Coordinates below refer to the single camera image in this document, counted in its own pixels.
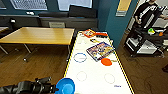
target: wooden table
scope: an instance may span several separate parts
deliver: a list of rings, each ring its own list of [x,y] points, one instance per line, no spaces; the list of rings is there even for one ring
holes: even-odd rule
[[[0,43],[24,44],[29,53],[32,53],[26,44],[57,44],[69,45],[74,29],[71,28],[39,28],[22,27],[0,39]]]
[[[71,78],[75,83],[74,94],[134,94],[131,84],[124,72],[121,62],[116,52],[110,53],[109,58],[113,60],[111,66],[104,66],[101,60],[95,61],[86,49],[98,43],[92,43],[90,39],[111,44],[109,38],[87,38],[78,34],[74,44],[69,63],[65,72],[65,78]],[[86,57],[83,62],[75,59],[77,53],[82,53]]]
[[[9,28],[8,27],[0,27],[0,33],[7,30],[7,29],[9,29]]]

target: window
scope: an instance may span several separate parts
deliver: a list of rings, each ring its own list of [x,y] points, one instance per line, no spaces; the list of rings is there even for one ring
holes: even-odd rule
[[[70,5],[92,8],[92,0],[58,0],[59,10],[69,11]]]
[[[10,0],[15,9],[47,10],[45,0]]]
[[[0,0],[0,9],[6,9],[4,3],[2,2],[2,0]]]

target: wheel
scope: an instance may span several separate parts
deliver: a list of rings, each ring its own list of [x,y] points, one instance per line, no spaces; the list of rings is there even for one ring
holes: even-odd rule
[[[24,62],[28,62],[26,58],[24,58],[23,60],[24,60]]]
[[[19,49],[15,48],[15,51],[19,51]]]
[[[135,57],[136,55],[131,55],[131,57]]]

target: bowl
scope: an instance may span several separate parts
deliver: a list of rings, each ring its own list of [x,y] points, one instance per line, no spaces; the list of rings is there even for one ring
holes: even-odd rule
[[[74,94],[75,92],[75,84],[70,78],[62,78],[56,84],[56,88],[59,91],[56,91],[55,94]]]

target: floor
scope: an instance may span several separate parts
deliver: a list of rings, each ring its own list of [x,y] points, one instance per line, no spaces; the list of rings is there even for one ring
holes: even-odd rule
[[[135,94],[168,94],[168,73],[162,71],[168,64],[168,52],[164,58],[130,57],[124,47],[126,36],[123,35],[117,54]]]
[[[117,49],[119,59],[125,69],[135,94],[167,94],[168,73],[161,70],[168,64],[168,52],[161,57],[130,57],[123,47],[125,37]],[[56,84],[63,76],[67,66],[67,46],[28,45],[38,51],[24,62],[28,51],[21,44],[2,44],[9,52],[0,50],[0,87],[17,85],[21,81],[34,81],[35,78],[51,77],[51,84]]]
[[[0,87],[17,85],[21,81],[35,81],[35,78],[51,77],[51,84],[56,84],[64,76],[67,66],[67,46],[28,45],[38,50],[27,61],[23,58],[28,54],[21,44],[2,44],[9,52],[6,55],[0,50]]]

